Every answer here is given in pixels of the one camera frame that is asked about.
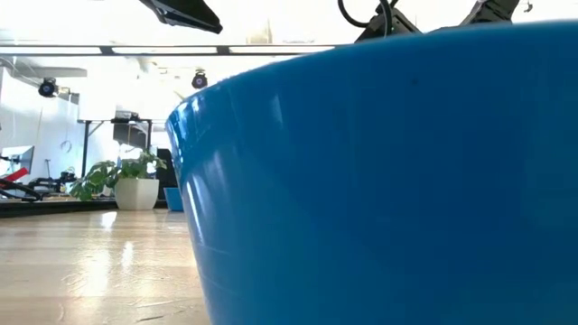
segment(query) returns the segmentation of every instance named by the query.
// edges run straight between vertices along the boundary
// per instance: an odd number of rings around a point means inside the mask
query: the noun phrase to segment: security camera
[[[53,98],[58,95],[58,86],[55,78],[44,78],[44,81],[38,88],[38,93],[44,98]]]
[[[195,77],[192,79],[192,87],[195,89],[203,89],[209,85],[204,71],[197,71]]]

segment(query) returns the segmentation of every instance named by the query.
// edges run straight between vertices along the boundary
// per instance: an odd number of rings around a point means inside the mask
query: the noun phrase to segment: green leaves
[[[84,178],[72,184],[70,195],[83,201],[92,200],[92,195],[102,193],[105,186],[114,189],[119,179],[147,179],[149,164],[166,169],[166,162],[149,152],[142,152],[137,159],[124,159],[120,167],[111,161],[95,163]]]

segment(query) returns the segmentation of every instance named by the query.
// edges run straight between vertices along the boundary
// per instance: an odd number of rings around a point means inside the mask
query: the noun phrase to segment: white planter
[[[119,209],[149,210],[159,194],[159,180],[118,180],[115,196]]]

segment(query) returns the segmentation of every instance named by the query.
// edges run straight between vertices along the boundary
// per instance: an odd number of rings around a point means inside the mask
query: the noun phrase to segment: blue plastic bowl
[[[253,70],[167,125],[214,325],[578,324],[577,23]]]
[[[177,188],[164,188],[164,197],[170,211],[184,211],[182,207],[181,191]]]

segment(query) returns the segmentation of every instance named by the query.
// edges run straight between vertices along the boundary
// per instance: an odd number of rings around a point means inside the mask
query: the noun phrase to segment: red object
[[[4,179],[7,181],[18,181],[22,177],[26,176],[26,174],[28,174],[28,170],[25,168],[21,168],[18,171],[13,172],[10,175],[4,177]]]

